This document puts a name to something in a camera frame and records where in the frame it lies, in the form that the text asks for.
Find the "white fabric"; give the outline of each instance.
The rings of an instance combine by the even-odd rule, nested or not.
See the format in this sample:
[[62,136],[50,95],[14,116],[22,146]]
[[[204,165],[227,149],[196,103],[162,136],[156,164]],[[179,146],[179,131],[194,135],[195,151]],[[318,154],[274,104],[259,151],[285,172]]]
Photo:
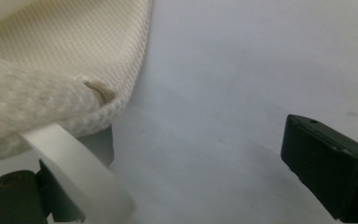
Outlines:
[[[0,159],[29,149],[17,133],[35,125],[57,121],[75,136],[109,126],[145,53],[151,0],[31,2],[15,0],[0,14],[0,60],[9,62],[0,61]],[[116,98],[98,107],[85,82]]]

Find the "white mesh fabric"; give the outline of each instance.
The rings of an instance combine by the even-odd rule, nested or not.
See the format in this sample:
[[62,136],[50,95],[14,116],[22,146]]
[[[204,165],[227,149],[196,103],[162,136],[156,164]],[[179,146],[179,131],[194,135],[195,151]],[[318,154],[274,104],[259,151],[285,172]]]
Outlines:
[[[18,132],[35,125],[58,121],[75,136],[110,125],[129,101],[142,64],[150,7],[151,0],[39,0],[0,21],[0,59],[16,64],[2,63],[10,67],[8,70],[21,68],[28,84],[35,75],[44,81],[74,82],[66,88],[69,92],[49,85],[22,92],[54,92],[51,105],[30,108],[26,97],[16,96],[16,107],[33,122],[17,118],[17,112],[9,110],[13,105],[5,110],[0,107],[0,121],[11,118],[10,123],[0,123],[0,159],[28,149],[18,139]],[[9,85],[1,72],[0,82]],[[102,82],[116,98],[95,108],[98,102],[84,82]],[[0,91],[0,104],[10,103],[7,94]]]

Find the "white surface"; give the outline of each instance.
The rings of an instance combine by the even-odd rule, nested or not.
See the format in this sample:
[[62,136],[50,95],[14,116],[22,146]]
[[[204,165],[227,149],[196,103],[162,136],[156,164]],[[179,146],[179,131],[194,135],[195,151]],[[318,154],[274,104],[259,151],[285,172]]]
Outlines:
[[155,1],[113,125],[129,223],[335,223],[280,159],[290,113],[358,141],[358,1]]

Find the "clamp jaw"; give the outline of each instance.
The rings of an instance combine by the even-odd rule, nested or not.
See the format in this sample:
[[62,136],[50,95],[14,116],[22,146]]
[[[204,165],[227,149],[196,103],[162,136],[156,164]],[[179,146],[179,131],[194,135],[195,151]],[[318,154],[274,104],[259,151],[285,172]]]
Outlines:
[[0,224],[47,224],[50,214],[56,222],[83,221],[83,213],[39,163],[36,174],[17,171],[0,177]]
[[330,215],[358,222],[358,143],[321,122],[289,115],[282,160]]

